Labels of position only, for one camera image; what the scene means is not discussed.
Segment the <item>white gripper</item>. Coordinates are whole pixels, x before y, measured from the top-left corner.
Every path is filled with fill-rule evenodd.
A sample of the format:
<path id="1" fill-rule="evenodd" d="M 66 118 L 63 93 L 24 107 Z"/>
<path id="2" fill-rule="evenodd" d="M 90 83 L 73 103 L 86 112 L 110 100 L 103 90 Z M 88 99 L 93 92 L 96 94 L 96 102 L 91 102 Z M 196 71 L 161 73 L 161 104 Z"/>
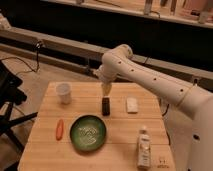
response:
<path id="1" fill-rule="evenodd" d="M 110 94 L 112 88 L 112 82 L 116 79 L 116 72 L 106 65 L 101 65 L 97 70 L 94 71 L 94 74 L 102 82 L 102 95 L 107 97 Z"/>

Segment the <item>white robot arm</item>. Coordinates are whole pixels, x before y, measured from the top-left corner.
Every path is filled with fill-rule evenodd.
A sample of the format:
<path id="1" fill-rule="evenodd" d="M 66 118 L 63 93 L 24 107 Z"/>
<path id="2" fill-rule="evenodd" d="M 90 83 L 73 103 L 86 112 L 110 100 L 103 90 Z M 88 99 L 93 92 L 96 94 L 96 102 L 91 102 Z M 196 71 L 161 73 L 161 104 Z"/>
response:
<path id="1" fill-rule="evenodd" d="M 187 171 L 213 171 L 213 93 L 131 61 L 126 44 L 106 51 L 95 75 L 110 85 L 118 74 L 165 99 L 193 120 Z"/>

